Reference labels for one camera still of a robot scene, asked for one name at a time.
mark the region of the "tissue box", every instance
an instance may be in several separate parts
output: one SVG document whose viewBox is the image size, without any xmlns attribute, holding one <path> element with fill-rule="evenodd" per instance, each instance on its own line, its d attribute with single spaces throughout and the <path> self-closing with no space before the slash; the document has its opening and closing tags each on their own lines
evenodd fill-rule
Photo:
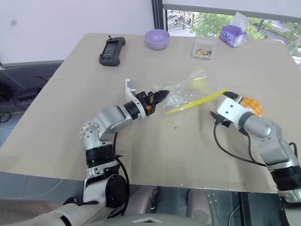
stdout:
<svg viewBox="0 0 301 226">
<path fill-rule="evenodd" d="M 249 34 L 243 32 L 239 27 L 228 25 L 222 27 L 220 39 L 231 47 L 244 45 L 248 41 Z"/>
<path fill-rule="evenodd" d="M 242 46 L 249 38 L 249 34 L 246 32 L 248 25 L 249 18 L 237 12 L 231 24 L 222 27 L 220 39 L 231 47 Z"/>
</svg>

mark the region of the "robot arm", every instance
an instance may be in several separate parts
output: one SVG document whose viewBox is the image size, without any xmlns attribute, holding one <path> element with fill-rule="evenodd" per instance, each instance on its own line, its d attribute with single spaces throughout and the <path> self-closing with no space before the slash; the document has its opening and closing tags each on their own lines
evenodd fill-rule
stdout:
<svg viewBox="0 0 301 226">
<path fill-rule="evenodd" d="M 107 207 L 121 206 L 127 193 L 127 183 L 119 175 L 119 160 L 113 147 L 114 135 L 132 124 L 133 120 L 144 119 L 155 112 L 156 105 L 169 91 L 135 94 L 131 81 L 125 80 L 126 99 L 124 105 L 112 106 L 98 113 L 97 117 L 86 122 L 79 132 L 86 153 L 88 169 L 85 171 L 83 202 L 97 201 Z"/>
<path fill-rule="evenodd" d="M 286 203 L 301 203 L 301 168 L 289 144 L 282 138 L 278 124 L 253 114 L 237 101 L 226 98 L 218 114 L 249 132 L 256 141 L 260 155 L 271 172 L 278 196 Z"/>
</svg>

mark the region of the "small plastic container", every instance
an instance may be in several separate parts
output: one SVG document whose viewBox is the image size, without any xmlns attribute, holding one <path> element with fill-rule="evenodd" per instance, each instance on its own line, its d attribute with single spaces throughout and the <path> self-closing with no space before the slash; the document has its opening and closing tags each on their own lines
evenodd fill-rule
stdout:
<svg viewBox="0 0 301 226">
<path fill-rule="evenodd" d="M 215 41 L 197 39 L 192 49 L 195 58 L 210 60 L 215 52 Z"/>
</svg>

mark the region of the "orange part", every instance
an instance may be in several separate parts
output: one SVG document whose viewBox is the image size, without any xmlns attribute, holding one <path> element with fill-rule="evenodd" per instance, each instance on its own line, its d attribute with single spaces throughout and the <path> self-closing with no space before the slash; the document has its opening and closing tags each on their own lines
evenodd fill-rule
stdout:
<svg viewBox="0 0 301 226">
<path fill-rule="evenodd" d="M 242 99 L 242 101 L 240 102 L 240 105 L 244 106 L 244 107 L 249 107 L 252 108 L 254 110 L 254 113 L 257 116 L 261 116 L 262 115 L 262 107 L 259 104 L 259 102 L 253 98 L 249 98 L 249 97 L 244 97 Z"/>
</svg>

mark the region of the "clear plastic bag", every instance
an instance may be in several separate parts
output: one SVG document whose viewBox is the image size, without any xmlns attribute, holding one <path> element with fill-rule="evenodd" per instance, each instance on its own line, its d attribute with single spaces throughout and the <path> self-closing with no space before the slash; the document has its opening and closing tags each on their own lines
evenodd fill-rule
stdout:
<svg viewBox="0 0 301 226">
<path fill-rule="evenodd" d="M 166 115 L 206 103 L 227 91 L 200 68 L 182 83 L 165 84 L 161 89 L 169 91 L 163 104 Z"/>
</svg>

